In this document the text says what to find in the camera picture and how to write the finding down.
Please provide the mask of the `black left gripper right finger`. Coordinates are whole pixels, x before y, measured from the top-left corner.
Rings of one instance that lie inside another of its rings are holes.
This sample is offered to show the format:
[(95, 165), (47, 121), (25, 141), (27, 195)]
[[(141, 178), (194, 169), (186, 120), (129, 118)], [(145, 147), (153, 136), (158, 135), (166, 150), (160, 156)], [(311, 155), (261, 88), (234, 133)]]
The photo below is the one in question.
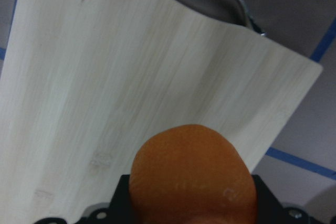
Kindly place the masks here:
[(252, 175), (257, 192), (257, 224), (279, 224), (284, 220), (284, 209), (278, 199), (258, 175)]

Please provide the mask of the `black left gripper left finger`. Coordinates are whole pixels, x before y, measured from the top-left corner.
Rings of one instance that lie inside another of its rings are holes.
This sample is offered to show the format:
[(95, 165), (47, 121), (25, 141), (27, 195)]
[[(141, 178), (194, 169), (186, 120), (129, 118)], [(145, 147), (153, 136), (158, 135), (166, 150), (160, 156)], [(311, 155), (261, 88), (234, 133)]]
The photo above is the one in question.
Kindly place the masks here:
[(106, 223), (139, 223), (130, 198), (129, 179), (130, 175), (120, 177), (109, 204)]

